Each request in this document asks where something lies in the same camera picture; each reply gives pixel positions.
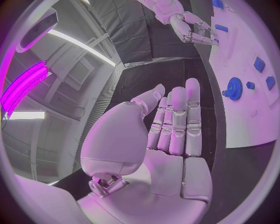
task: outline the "floor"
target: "floor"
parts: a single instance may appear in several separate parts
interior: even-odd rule
[[[107,110],[124,101],[130,101],[159,83],[165,86],[167,96],[174,87],[184,87],[185,81],[192,77],[199,81],[201,87],[202,157],[212,170],[216,150],[216,116],[211,85],[200,59],[152,63],[124,70]],[[156,109],[144,118],[148,130],[155,113]]]

